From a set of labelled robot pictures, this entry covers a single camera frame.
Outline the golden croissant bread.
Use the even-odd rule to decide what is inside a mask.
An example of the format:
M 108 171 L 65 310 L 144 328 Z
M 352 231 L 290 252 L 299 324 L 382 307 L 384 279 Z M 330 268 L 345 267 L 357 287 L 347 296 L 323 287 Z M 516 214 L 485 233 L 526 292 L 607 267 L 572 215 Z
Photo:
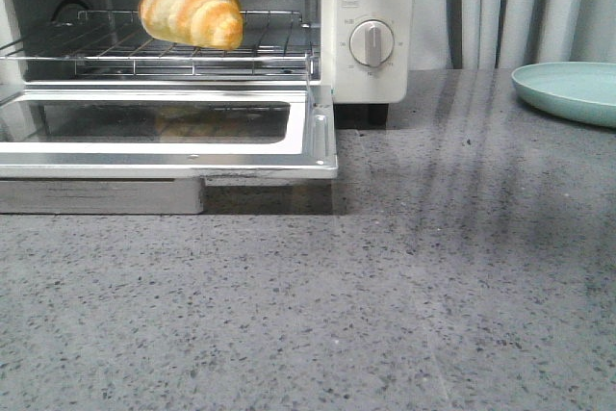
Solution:
M 141 0 L 138 14 L 154 39 L 228 51 L 244 38 L 238 0 Z

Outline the glass oven door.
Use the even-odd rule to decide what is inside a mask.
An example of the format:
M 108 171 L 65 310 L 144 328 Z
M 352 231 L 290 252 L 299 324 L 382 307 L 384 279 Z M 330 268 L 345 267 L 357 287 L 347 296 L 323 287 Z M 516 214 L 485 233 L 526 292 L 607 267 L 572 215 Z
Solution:
M 337 172 L 321 86 L 56 83 L 1 102 L 5 214 L 198 214 L 211 188 Z

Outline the black right oven foot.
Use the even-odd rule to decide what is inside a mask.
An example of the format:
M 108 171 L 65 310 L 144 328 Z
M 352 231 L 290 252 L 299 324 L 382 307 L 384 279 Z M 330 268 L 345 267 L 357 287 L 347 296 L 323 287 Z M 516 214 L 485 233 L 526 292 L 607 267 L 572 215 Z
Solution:
M 374 126 L 384 126 L 387 123 L 389 104 L 370 104 L 368 107 L 368 123 Z

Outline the lower white timer knob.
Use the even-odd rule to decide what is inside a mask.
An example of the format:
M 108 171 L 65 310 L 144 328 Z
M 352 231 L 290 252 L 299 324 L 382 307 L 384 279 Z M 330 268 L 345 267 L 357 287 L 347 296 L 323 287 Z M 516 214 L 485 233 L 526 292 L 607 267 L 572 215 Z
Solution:
M 382 21 L 368 20 L 359 24 L 349 40 L 350 53 L 360 64 L 379 67 L 394 49 L 394 34 Z

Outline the grey curtain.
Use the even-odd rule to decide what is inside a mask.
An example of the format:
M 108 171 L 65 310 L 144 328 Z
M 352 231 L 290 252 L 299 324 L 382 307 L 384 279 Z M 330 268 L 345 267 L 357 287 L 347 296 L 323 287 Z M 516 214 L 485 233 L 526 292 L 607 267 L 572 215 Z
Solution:
M 615 0 L 413 0 L 413 69 L 615 60 Z

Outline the light green plate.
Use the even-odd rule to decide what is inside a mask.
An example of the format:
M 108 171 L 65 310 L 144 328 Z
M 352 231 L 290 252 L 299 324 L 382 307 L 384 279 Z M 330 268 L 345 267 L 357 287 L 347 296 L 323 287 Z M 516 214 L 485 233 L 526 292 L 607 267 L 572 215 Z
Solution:
M 615 65 L 591 62 L 529 64 L 511 79 L 533 108 L 567 120 L 615 127 Z

